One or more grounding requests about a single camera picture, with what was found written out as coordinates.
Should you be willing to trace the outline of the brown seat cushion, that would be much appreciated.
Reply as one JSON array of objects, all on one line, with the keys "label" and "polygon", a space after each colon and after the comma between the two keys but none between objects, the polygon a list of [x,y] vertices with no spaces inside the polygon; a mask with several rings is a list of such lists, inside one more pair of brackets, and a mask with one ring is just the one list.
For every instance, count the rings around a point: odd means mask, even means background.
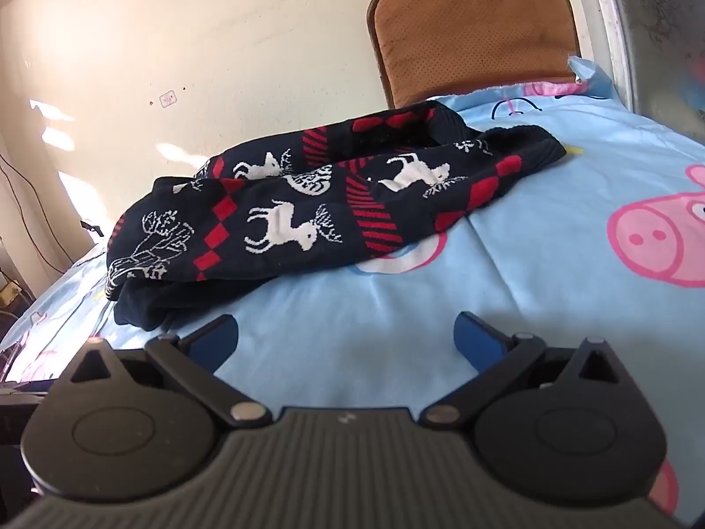
[{"label": "brown seat cushion", "polygon": [[393,108],[492,86],[565,84],[581,52],[570,0],[371,0],[367,24]]}]

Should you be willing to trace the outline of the small pink wall sticker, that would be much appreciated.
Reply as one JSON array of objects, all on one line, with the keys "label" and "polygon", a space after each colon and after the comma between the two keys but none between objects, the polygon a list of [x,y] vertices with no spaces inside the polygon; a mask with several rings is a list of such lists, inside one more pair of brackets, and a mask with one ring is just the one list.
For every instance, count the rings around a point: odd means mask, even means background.
[{"label": "small pink wall sticker", "polygon": [[163,108],[173,105],[177,101],[176,92],[167,91],[159,97],[159,103]]}]

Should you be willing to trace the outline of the yellow box on floor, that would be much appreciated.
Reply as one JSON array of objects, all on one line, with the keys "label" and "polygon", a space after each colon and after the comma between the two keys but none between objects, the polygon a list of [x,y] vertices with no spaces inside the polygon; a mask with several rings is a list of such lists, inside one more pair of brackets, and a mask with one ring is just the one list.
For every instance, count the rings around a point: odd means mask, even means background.
[{"label": "yellow box on floor", "polygon": [[4,309],[11,306],[20,295],[23,294],[22,288],[15,282],[9,281],[0,289],[0,308]]}]

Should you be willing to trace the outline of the window frame with frosted glass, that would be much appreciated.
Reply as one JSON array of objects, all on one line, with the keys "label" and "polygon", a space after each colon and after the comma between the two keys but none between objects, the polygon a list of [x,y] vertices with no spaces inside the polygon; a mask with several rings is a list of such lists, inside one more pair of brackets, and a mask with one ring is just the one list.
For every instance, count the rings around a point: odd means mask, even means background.
[{"label": "window frame with frosted glass", "polygon": [[570,0],[582,56],[631,111],[704,141],[704,0]]}]

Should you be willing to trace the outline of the black wall bracket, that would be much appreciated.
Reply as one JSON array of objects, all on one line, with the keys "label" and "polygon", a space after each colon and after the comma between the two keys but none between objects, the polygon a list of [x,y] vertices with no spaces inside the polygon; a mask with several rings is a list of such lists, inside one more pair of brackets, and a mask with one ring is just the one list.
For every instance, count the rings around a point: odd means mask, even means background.
[{"label": "black wall bracket", "polygon": [[82,229],[85,229],[85,231],[89,231],[91,233],[97,234],[99,238],[104,238],[104,233],[102,231],[102,228],[100,226],[95,226],[94,224],[89,224],[88,222],[84,220],[80,220],[80,226]]}]

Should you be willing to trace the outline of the navy reindeer knit sweater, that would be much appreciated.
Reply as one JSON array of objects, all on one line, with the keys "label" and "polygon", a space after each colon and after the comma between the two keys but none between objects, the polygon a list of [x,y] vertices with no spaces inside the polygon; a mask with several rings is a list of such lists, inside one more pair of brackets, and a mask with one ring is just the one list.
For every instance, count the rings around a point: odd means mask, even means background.
[{"label": "navy reindeer knit sweater", "polygon": [[470,128],[438,101],[265,136],[161,177],[106,252],[119,325],[151,331],[272,279],[387,256],[558,163],[538,126]]}]

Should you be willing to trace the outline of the light blue cartoon bed sheet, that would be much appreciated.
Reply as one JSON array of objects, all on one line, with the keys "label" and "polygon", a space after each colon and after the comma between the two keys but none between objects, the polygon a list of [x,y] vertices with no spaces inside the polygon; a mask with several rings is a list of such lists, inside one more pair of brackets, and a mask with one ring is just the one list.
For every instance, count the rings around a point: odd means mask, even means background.
[{"label": "light blue cartoon bed sheet", "polygon": [[471,375],[449,336],[463,310],[558,345],[604,337],[666,428],[674,512],[695,519],[704,508],[704,233],[653,213],[703,198],[703,145],[583,94],[501,89],[449,105],[479,129],[536,124],[570,154],[445,235],[277,278],[231,303],[240,343],[219,376],[275,407],[420,408]]}]

